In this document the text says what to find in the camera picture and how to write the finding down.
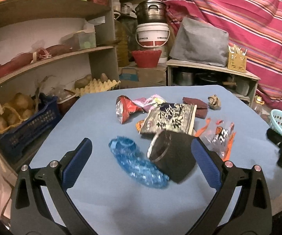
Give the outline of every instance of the yellow egg tray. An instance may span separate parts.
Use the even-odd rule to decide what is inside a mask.
[[[102,83],[100,79],[98,80],[93,79],[87,86],[83,88],[72,89],[72,91],[76,93],[76,96],[83,96],[85,94],[100,93],[100,92],[113,90],[120,83],[121,83],[120,81],[116,81],[116,80],[113,81],[108,80]]]

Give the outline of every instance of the pink plastic wrapper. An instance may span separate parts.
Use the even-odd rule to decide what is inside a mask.
[[[152,95],[150,98],[146,99],[145,97],[136,99],[132,101],[135,105],[143,108],[147,113],[152,109],[157,107],[158,105],[166,102],[159,95]]]

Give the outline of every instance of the white bucket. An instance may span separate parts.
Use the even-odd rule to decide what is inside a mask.
[[[136,40],[144,48],[157,48],[165,45],[170,30],[166,23],[146,23],[137,26]]]

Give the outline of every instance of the silver bolt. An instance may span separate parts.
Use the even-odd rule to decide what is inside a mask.
[[[256,171],[261,171],[261,167],[260,167],[259,165],[255,165],[255,166],[254,166],[254,170],[256,170]]]
[[[26,164],[21,167],[21,170],[22,170],[22,171],[26,171],[27,169],[28,169],[28,165],[26,165]]]
[[[224,164],[226,165],[227,168],[233,167],[233,163],[231,161],[226,161]]]
[[[58,161],[51,161],[50,167],[55,168],[58,165]]]

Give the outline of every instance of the stainless steel pot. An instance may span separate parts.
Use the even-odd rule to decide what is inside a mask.
[[[178,71],[176,74],[175,83],[179,86],[194,85],[194,73]]]
[[[136,7],[138,24],[167,23],[166,4],[160,0],[147,0]]]

